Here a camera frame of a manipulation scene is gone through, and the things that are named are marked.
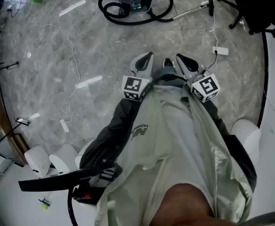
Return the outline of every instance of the black chair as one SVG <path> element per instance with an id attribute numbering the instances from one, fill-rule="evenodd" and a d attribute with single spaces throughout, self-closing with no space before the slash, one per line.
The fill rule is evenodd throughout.
<path id="1" fill-rule="evenodd" d="M 266 29 L 271 24 L 275 25 L 275 0 L 235 0 L 236 4 L 227 0 L 217 1 L 222 1 L 239 11 L 235 22 L 229 25 L 230 29 L 234 29 L 244 17 L 250 28 L 250 35 L 259 32 L 271 32 L 275 37 L 275 29 Z"/>

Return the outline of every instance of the small yellow object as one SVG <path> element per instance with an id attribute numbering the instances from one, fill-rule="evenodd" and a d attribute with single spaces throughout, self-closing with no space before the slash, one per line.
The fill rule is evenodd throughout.
<path id="1" fill-rule="evenodd" d="M 46 203 L 43 203 L 43 204 L 42 204 L 42 208 L 45 209 L 45 210 L 47 210 L 47 209 L 49 208 L 49 205 L 46 204 Z"/>

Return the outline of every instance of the gray marble floor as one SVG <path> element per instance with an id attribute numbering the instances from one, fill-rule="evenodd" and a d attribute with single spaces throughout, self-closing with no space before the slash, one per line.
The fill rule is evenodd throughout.
<path id="1" fill-rule="evenodd" d="M 207 9 L 168 24 L 153 22 L 125 27 L 106 21 L 97 7 L 97 0 L 86 0 L 84 5 L 59 16 L 63 9 L 78 1 L 81 0 L 43 0 L 42 5 L 27 3 L 29 15 L 36 24 L 61 26 L 69 34 L 81 81 L 103 76 L 101 81 L 78 89 L 71 98 L 73 120 L 68 123 L 68 142 L 77 149 L 95 138 L 109 123 L 121 99 L 122 76 L 137 55 L 154 52 L 155 70 L 162 66 L 164 58 L 175 60 L 179 52 L 201 58 L 204 65 L 214 61 L 214 22 Z M 165 1 L 154 1 L 155 13 L 166 8 Z M 202 2 L 174 1 L 178 13 Z M 168 17 L 176 11 L 173 9 Z M 261 35 L 249 36 L 247 28 L 241 24 L 230 30 L 228 25 L 236 15 L 229 6 L 215 2 L 215 32 L 219 46 L 229 49 L 229 55 L 219 56 L 212 67 L 221 85 L 215 103 L 229 129 L 240 118 L 257 123 L 264 78 Z M 147 14 L 134 14 L 128 19 L 143 17 Z M 67 36 L 51 26 L 34 26 L 22 7 L 15 18 L 8 19 L 0 41 L 0 60 L 20 62 L 19 66 L 1 72 L 10 118 L 14 121 L 16 117 L 29 118 L 39 113 L 40 117 L 31 119 L 32 124 L 20 131 L 30 147 L 41 145 L 48 153 L 54 153 L 66 140 L 60 120 L 71 119 L 69 96 L 78 81 Z"/>

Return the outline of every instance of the vacuum cleaner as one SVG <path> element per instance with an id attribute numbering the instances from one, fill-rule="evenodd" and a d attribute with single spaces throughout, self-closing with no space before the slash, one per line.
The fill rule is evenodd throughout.
<path id="1" fill-rule="evenodd" d="M 98 1 L 98 6 L 100 8 L 100 10 L 103 12 L 104 16 L 106 17 L 107 20 L 109 20 L 112 23 L 115 24 L 119 24 L 119 25 L 141 25 L 141 24 L 147 24 L 153 21 L 158 21 L 158 22 L 162 22 L 162 23 L 169 23 L 172 22 L 174 20 L 177 20 L 183 16 L 186 16 L 188 14 L 191 14 L 193 12 L 205 9 L 205 8 L 209 8 L 209 15 L 213 16 L 214 15 L 214 3 L 213 0 L 207 0 L 205 4 L 200 5 L 194 9 L 191 9 L 189 11 L 186 11 L 182 14 L 179 14 L 173 18 L 169 18 L 169 19 L 164 19 L 163 17 L 165 17 L 171 10 L 172 7 L 174 5 L 174 0 L 170 0 L 169 6 L 167 8 L 166 11 L 164 11 L 163 13 L 159 14 L 159 15 L 155 15 L 152 11 L 151 5 L 153 0 L 117 0 L 118 2 L 110 2 L 108 4 L 106 4 L 104 7 L 102 5 L 103 0 L 99 0 Z M 107 10 L 110 7 L 119 7 L 119 13 L 118 14 L 112 14 L 110 12 L 108 12 Z M 123 21 L 119 21 L 119 20 L 115 20 L 115 18 L 118 19 L 122 19 L 122 18 L 126 18 L 129 16 L 130 13 L 132 12 L 138 12 L 141 11 L 143 9 L 147 9 L 147 14 L 150 15 L 150 18 L 144 21 L 138 21 L 138 22 L 123 22 Z"/>

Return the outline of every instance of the chair leg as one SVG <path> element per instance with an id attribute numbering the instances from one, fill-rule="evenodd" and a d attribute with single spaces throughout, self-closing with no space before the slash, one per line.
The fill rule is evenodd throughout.
<path id="1" fill-rule="evenodd" d="M 238 17 L 236 18 L 235 22 L 233 24 L 230 24 L 228 27 L 230 29 L 233 29 L 237 26 L 237 24 L 239 23 L 239 21 L 241 20 L 241 18 L 243 17 L 242 13 L 238 14 Z"/>
<path id="2" fill-rule="evenodd" d="M 222 1 L 222 2 L 224 2 L 224 3 L 228 4 L 228 5 L 230 5 L 231 7 L 233 7 L 233 8 L 235 8 L 235 9 L 239 10 L 239 8 L 238 8 L 238 6 L 237 6 L 236 4 L 233 4 L 232 2 L 229 2 L 228 0 L 217 0 L 217 1 L 218 1 L 218 2 Z"/>

